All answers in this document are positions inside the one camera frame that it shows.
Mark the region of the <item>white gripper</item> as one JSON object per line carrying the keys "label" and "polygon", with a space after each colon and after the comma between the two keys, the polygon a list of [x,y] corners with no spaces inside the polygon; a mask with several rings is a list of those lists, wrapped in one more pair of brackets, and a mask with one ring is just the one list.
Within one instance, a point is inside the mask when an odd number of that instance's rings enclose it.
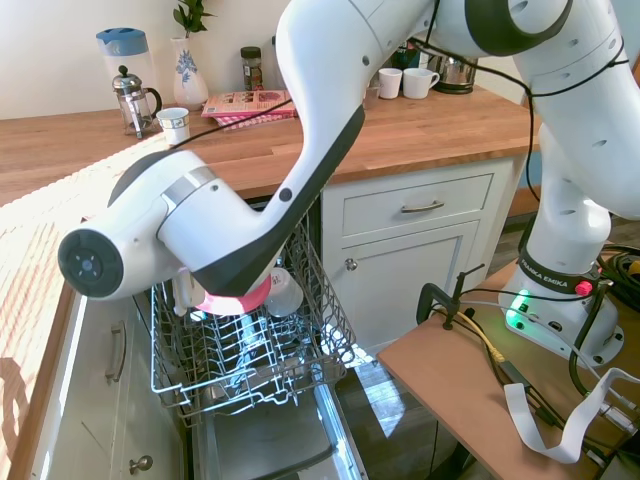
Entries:
{"label": "white gripper", "polygon": [[192,303],[192,277],[188,270],[181,269],[172,278],[172,291],[174,297],[174,313],[177,316],[184,316]]}

